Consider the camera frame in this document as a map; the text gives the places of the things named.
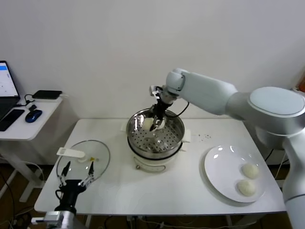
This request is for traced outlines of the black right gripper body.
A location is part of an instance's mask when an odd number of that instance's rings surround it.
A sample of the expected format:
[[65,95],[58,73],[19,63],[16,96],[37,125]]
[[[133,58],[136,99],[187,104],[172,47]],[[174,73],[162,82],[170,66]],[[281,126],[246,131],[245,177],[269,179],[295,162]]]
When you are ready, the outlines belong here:
[[163,102],[161,99],[157,99],[157,103],[153,105],[152,114],[156,117],[157,120],[162,120],[165,114],[165,111],[171,106],[172,104],[167,104]]

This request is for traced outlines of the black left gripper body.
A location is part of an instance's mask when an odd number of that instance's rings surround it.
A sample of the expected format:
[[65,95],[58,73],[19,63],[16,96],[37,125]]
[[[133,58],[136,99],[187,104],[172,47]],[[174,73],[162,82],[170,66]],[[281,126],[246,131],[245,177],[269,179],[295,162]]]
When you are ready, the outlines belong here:
[[78,195],[86,190],[86,186],[78,186],[80,181],[80,179],[67,180],[65,186],[56,190],[56,197],[60,201],[56,211],[76,211]]

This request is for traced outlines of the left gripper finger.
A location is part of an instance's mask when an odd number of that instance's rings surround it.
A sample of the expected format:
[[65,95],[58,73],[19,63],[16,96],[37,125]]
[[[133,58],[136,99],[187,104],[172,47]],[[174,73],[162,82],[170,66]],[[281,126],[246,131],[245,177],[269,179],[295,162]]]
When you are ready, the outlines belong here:
[[89,186],[94,181],[94,162],[91,162],[88,175],[78,183],[78,186]]
[[67,163],[67,165],[63,168],[62,172],[60,175],[57,175],[57,178],[59,180],[59,186],[62,187],[62,186],[65,186],[67,184],[66,182],[66,176],[69,172],[69,169],[70,169],[70,164],[71,162],[69,161]]

